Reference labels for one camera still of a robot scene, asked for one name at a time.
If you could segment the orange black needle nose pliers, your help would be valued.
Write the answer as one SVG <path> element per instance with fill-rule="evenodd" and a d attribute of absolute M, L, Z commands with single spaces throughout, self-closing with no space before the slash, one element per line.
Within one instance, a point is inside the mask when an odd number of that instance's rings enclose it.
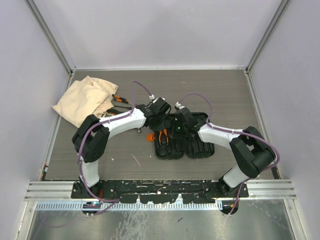
<path fill-rule="evenodd" d="M 169 138 L 168 138 L 168 133 L 166 129 L 159 132 L 158 141 L 161 145 L 168 144 Z"/>

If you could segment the black plastic tool case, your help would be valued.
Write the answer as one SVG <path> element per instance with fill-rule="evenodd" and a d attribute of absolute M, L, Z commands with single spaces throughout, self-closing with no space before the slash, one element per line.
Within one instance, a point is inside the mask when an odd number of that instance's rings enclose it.
<path fill-rule="evenodd" d="M 173 113 L 168 114 L 165 118 L 164 129 L 167 130 L 168 144 L 161 145 L 159 143 L 160 131 L 154 131 L 147 135 L 147 141 L 153 142 L 154 152 L 158 159 L 178 160 L 183 156 L 187 156 L 190 159 L 203 159 L 214 155 L 215 145 L 213 143 L 206 143 L 198 138 L 173 138 L 174 120 L 175 115 Z"/>

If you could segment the black orange grip screwdriver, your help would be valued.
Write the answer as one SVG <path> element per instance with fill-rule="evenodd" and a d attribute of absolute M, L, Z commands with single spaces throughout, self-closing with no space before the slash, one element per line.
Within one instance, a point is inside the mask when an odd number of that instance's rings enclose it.
<path fill-rule="evenodd" d="M 118 111 L 114 108 L 110 108 L 106 111 L 106 113 L 109 115 L 109 116 L 115 116 L 115 115 L 118 115 L 118 114 L 121 114 L 122 112 L 121 111 Z"/>

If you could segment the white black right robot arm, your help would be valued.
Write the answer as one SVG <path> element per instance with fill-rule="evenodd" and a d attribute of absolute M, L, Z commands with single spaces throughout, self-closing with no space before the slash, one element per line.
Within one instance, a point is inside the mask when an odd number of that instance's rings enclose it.
<path fill-rule="evenodd" d="M 218 189 L 225 197 L 231 197 L 244 181 L 258 177 L 277 157 L 269 143 L 252 126 L 231 129 L 209 121 L 201 122 L 184 106 L 176 108 L 174 124 L 173 129 L 180 135 L 232 151 L 236 165 L 218 180 Z"/>

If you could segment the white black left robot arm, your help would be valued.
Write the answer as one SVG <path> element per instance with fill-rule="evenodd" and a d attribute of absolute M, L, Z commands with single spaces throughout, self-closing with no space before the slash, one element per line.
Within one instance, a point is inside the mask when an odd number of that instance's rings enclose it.
<path fill-rule="evenodd" d="M 139 104 L 114 116 L 98 118 L 93 114 L 88 115 L 72 137 L 80 165 L 82 192 L 88 198 L 99 195 L 99 159 L 104 154 L 110 138 L 144 127 L 160 131 L 164 128 L 165 117 L 171 109 L 170 104 L 159 97 L 147 105 Z"/>

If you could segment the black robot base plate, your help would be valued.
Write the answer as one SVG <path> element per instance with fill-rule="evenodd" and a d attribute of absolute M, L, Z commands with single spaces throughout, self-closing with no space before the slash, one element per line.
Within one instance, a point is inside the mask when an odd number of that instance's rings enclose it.
<path fill-rule="evenodd" d="M 204 204 L 235 198 L 237 194 L 241 198 L 249 196 L 245 186 L 222 192 L 220 183 L 214 180 L 100 180 L 90 190 L 101 199 L 119 199 L 124 204 L 172 204 L 178 197 L 182 197 L 183 204 Z"/>

